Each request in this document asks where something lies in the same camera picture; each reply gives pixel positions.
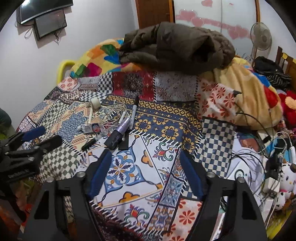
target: puffer jacket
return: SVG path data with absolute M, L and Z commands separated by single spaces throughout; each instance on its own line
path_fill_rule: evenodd
M 185 74 L 223 68 L 234 55 L 233 45 L 219 32 L 169 22 L 126 34 L 119 49 L 122 64 L 134 62 Z

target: white plush toy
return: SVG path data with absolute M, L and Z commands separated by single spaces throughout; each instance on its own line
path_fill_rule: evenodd
M 280 172 L 280 189 L 276 200 L 275 210 L 281 210 L 288 199 L 293 198 L 292 193 L 296 180 L 296 165 L 283 161 Z

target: white power adapter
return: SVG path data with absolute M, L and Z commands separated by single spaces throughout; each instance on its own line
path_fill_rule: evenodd
M 277 194 L 279 192 L 279 181 L 272 177 L 265 179 L 262 191 L 265 193 L 273 192 L 274 194 Z
M 290 163 L 296 164 L 296 153 L 295 153 L 295 147 L 294 146 L 291 146 L 289 148 L 289 159 L 290 159 Z

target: wall-mounted tv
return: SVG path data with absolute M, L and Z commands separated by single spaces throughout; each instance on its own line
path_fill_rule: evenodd
M 47 12 L 73 5 L 73 0 L 25 0 L 17 9 L 20 24 Z

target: white wall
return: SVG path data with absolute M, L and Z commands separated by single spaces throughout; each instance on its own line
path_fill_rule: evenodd
M 0 108 L 16 128 L 22 118 L 56 85 L 59 63 L 76 60 L 108 38 L 124 37 L 135 28 L 130 0 L 73 0 L 65 10 L 68 26 L 59 45 L 50 35 L 25 39 L 28 27 L 15 27 L 15 13 L 0 32 Z
M 136 0 L 131 0 L 131 5 L 132 5 L 132 8 L 133 8 L 133 19 L 134 19 L 134 22 L 135 22 L 135 27 L 136 27 L 136 29 L 139 29 Z
M 296 43 L 280 16 L 265 0 L 259 0 L 259 5 L 261 22 L 263 22 L 271 32 L 272 46 L 269 55 L 266 56 L 266 54 L 268 54 L 266 51 L 265 53 L 260 51 L 258 54 L 275 61 L 277 49 L 278 46 L 280 46 L 283 52 L 296 58 Z

